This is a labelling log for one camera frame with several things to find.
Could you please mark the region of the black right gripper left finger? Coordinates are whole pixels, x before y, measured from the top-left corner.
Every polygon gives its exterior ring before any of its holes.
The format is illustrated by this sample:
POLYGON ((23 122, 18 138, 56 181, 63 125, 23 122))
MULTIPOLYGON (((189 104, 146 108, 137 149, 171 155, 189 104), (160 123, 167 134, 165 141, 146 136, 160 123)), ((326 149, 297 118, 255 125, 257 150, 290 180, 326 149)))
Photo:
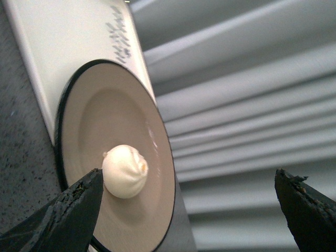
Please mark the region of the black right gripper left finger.
POLYGON ((94 169, 1 236, 1 251, 87 251, 99 215, 103 174, 94 169))

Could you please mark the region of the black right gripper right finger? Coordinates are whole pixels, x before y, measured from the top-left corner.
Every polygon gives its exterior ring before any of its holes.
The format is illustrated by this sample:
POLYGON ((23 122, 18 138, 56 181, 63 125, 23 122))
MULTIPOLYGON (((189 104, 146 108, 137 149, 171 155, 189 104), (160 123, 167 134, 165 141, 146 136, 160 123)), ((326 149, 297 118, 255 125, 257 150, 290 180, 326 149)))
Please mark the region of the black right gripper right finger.
POLYGON ((276 171, 275 190, 287 226, 300 251, 335 251, 335 201, 306 179, 276 171))

